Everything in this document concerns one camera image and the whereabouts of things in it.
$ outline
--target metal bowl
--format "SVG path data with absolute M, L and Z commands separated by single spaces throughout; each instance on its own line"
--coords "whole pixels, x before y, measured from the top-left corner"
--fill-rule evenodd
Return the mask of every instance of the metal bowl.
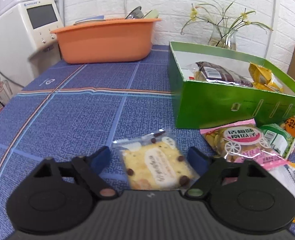
M 142 19 L 144 17 L 144 14 L 141 11 L 141 6 L 138 6 L 133 11 L 129 13 L 129 15 L 126 17 L 126 19 Z

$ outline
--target green box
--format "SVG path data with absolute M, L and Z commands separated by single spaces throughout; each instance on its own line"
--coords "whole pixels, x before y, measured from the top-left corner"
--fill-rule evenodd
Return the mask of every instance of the green box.
M 293 95 L 187 78 L 189 70 L 184 69 L 186 65 L 198 61 L 211 62 L 209 59 L 223 67 L 233 64 L 248 75 L 249 62 L 269 68 Z M 280 123 L 295 115 L 295 80 L 264 58 L 229 49 L 171 41 L 168 72 L 177 128 L 203 129 L 251 118 L 261 126 Z

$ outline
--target yellow flower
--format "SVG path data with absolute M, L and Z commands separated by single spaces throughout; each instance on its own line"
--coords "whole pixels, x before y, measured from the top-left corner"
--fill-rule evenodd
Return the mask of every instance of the yellow flower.
M 244 13 L 241 13 L 241 16 L 242 16 L 242 20 L 246 20 L 247 19 L 247 14 L 244 12 Z
M 194 7 L 192 7 L 190 12 L 190 19 L 192 20 L 192 22 L 196 21 L 197 15 L 198 15 L 198 11 Z

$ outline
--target yellow snack package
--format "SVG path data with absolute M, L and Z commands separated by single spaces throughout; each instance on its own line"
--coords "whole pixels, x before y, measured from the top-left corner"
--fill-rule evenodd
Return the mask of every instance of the yellow snack package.
M 251 77 L 253 78 L 254 87 L 268 91 L 275 91 L 272 89 L 275 88 L 275 92 L 283 92 L 282 84 L 277 80 L 270 69 L 250 63 L 249 72 Z M 264 88 L 259 85 L 256 86 L 255 83 L 264 85 Z

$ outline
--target barcode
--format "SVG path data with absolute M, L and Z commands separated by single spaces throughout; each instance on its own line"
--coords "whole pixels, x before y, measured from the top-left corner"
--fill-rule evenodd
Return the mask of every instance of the barcode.
M 275 139 L 277 136 L 277 133 L 268 131 L 265 133 L 265 138 L 268 140 L 268 142 L 271 144 L 271 142 Z
M 222 78 L 220 72 L 215 68 L 204 67 L 204 70 L 208 78 Z

